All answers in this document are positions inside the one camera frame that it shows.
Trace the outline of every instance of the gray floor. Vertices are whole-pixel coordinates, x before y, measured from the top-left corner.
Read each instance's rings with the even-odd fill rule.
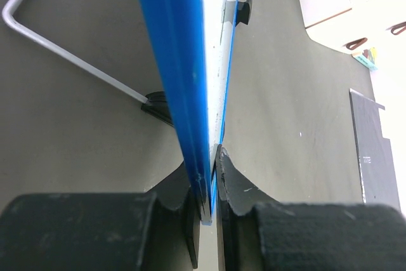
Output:
[[[3,7],[7,0],[0,0]],[[138,0],[27,0],[23,24],[146,94],[162,88]],[[144,191],[182,160],[139,103],[0,24],[0,209],[27,192]],[[360,202],[348,89],[369,72],[311,41],[299,0],[254,0],[239,25],[225,147],[280,201]],[[216,270],[215,227],[200,270]]]

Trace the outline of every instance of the drawer handle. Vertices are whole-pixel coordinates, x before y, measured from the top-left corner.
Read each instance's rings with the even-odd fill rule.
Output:
[[[366,37],[360,38],[360,39],[357,39],[356,41],[352,41],[352,42],[346,44],[346,47],[347,47],[347,49],[354,51],[362,44],[365,44],[367,41],[368,41],[368,39]]]
[[[404,31],[406,31],[406,22],[399,23],[398,25],[393,26],[391,29],[391,33],[393,35],[399,35]]]

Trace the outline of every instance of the blue edge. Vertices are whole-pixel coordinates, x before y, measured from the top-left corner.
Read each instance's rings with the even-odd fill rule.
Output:
[[[202,224],[210,225],[217,185],[216,173],[212,177],[209,160],[203,2],[140,0],[140,3],[189,181],[200,206]],[[224,137],[234,29],[219,143],[223,143]]]

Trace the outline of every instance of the silver metal frame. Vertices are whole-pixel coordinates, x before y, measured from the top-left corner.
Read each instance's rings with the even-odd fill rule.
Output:
[[[23,0],[9,0],[6,3],[6,6],[3,8],[3,20],[10,28],[17,31],[18,33],[22,34],[25,37],[28,37],[32,41],[40,44],[41,46],[47,48],[48,50],[62,56],[64,59],[74,63],[78,67],[86,70],[90,74],[98,77],[99,79],[105,81],[106,83],[112,85],[113,87],[121,90],[125,94],[135,98],[136,100],[140,101],[141,103],[146,103],[147,98],[140,93],[136,92],[135,90],[131,89],[130,87],[126,86],[125,84],[119,82],[118,80],[114,79],[113,77],[109,76],[108,74],[100,71],[96,67],[90,65],[89,63],[81,60],[79,57],[73,55],[72,53],[68,52],[67,50],[59,47],[58,45],[52,43],[51,41],[47,40],[45,37],[40,36],[39,34],[35,33],[34,31],[24,27],[22,24],[18,23],[15,18],[13,17],[14,12],[18,9],[21,5]]]

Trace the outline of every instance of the dark gray board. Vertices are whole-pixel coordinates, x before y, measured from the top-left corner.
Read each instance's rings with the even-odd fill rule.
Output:
[[[385,107],[352,89],[350,99],[363,201],[400,210],[391,142],[383,138],[379,118]]]

